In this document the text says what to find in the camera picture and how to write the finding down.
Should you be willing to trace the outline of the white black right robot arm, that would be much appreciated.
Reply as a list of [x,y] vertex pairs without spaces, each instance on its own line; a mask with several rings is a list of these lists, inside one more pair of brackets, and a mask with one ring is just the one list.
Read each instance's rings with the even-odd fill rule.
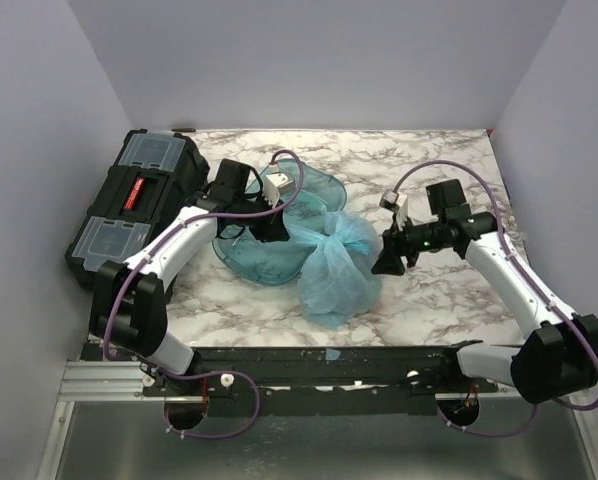
[[517,321],[520,347],[467,342],[454,348],[455,358],[439,367],[439,379],[459,392],[475,378],[514,387],[537,405],[598,384],[598,319],[580,315],[552,293],[500,232],[490,212],[472,212],[456,180],[427,187],[434,221],[415,224],[406,198],[388,190],[381,207],[391,226],[382,234],[383,248],[372,268],[375,275],[402,276],[422,253],[453,250],[494,289]]

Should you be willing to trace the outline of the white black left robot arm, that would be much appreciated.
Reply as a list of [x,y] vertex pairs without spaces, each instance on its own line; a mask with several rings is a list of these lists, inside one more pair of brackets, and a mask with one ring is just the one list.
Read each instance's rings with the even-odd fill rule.
[[269,167],[259,191],[248,196],[247,165],[222,161],[208,192],[182,208],[153,241],[122,262],[101,265],[89,330],[101,340],[105,359],[136,356],[166,372],[167,384],[180,395],[199,387],[193,348],[168,330],[166,291],[191,258],[229,225],[251,229],[262,242],[288,240],[283,211],[298,196],[304,177],[281,172],[276,159]]

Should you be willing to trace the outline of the light blue plastic bag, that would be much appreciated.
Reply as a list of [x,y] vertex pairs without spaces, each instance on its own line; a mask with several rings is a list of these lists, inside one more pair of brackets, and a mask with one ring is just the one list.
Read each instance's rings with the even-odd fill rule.
[[294,245],[310,251],[297,282],[307,320],[337,330],[375,306],[382,283],[371,269],[381,246],[369,221],[343,211],[328,212],[321,231],[291,226],[289,233]]

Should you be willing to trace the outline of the teal transparent plastic tray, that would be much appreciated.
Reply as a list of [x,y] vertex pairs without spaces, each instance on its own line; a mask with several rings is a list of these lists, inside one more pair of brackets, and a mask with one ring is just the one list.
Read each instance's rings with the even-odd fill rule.
[[[304,183],[296,200],[284,210],[283,221],[290,229],[302,227],[322,233],[325,215],[341,211],[347,193],[337,178],[306,165]],[[276,286],[294,279],[310,255],[310,247],[293,241],[262,243],[239,226],[226,227],[212,242],[222,263],[238,276],[254,283]]]

